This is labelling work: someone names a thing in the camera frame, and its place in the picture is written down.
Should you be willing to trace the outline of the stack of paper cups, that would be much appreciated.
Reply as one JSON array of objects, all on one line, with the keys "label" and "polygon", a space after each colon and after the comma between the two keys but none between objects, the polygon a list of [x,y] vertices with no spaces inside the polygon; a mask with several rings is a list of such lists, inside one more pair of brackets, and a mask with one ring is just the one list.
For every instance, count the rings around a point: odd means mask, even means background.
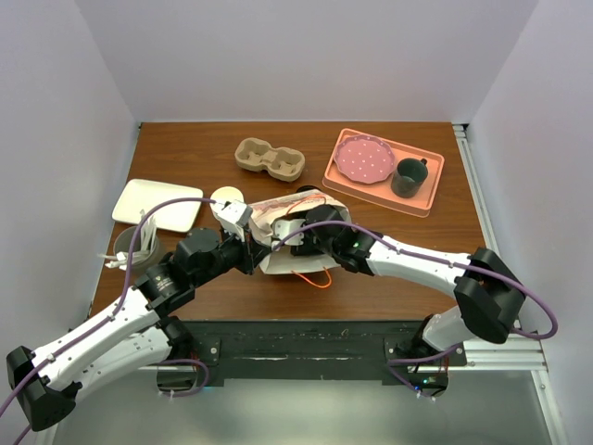
[{"label": "stack of paper cups", "polygon": [[244,201],[243,193],[236,187],[223,186],[216,189],[210,196],[210,198],[217,202],[232,202],[232,201]]}]

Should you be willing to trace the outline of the paper bag orange handles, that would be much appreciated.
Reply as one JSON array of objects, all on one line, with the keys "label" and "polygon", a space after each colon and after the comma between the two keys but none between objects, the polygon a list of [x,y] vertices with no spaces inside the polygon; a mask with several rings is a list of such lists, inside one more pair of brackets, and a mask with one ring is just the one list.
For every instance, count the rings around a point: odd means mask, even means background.
[{"label": "paper bag orange handles", "polygon": [[[271,226],[277,219],[305,219],[309,210],[314,210],[321,205],[330,205],[336,208],[342,220],[351,221],[346,205],[322,191],[320,193],[308,191],[253,203],[249,227],[259,243],[272,248]],[[307,278],[307,275],[309,273],[328,273],[337,266],[335,260],[327,255],[294,257],[290,253],[290,248],[290,246],[283,245],[281,248],[273,250],[259,265],[261,271],[267,275],[292,274],[320,289],[327,288],[333,283],[331,276],[327,277],[326,284],[320,285]]]}]

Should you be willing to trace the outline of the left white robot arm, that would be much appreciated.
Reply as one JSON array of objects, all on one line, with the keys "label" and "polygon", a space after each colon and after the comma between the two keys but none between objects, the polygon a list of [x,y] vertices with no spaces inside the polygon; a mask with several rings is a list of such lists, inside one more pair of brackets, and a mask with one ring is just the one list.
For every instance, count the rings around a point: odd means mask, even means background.
[{"label": "left white robot arm", "polygon": [[146,364],[185,362],[192,341],[172,312],[191,301],[198,287],[232,269],[253,273],[270,253],[249,230],[194,230],[125,285],[111,306],[42,347],[10,351],[7,401],[19,403],[30,430],[43,431],[110,379]]}]

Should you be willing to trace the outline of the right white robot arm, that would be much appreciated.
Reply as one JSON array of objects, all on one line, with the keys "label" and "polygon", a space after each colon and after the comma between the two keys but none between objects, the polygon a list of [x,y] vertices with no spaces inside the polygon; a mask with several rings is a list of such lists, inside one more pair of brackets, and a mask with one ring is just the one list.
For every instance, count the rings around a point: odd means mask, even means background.
[{"label": "right white robot arm", "polygon": [[307,253],[328,255],[351,273],[400,278],[453,298],[455,306],[427,316],[406,347],[409,357],[425,364],[475,337],[505,343],[525,301],[515,276],[490,249],[467,254],[418,248],[347,222],[330,205],[307,211],[301,226],[282,239],[290,241]]}]

